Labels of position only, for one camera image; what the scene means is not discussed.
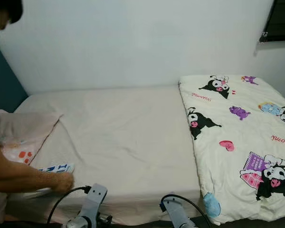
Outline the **person right hand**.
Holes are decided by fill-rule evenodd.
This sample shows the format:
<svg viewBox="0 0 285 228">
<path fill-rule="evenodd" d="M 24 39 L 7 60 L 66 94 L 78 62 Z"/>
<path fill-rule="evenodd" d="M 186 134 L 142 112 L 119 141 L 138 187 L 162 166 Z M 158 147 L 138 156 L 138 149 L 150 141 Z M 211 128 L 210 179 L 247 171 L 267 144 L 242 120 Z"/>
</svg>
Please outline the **person right hand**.
<svg viewBox="0 0 285 228">
<path fill-rule="evenodd" d="M 72 173 L 51 173 L 51 189 L 54 193 L 66 193 L 73 189 L 74 176 Z"/>
</svg>

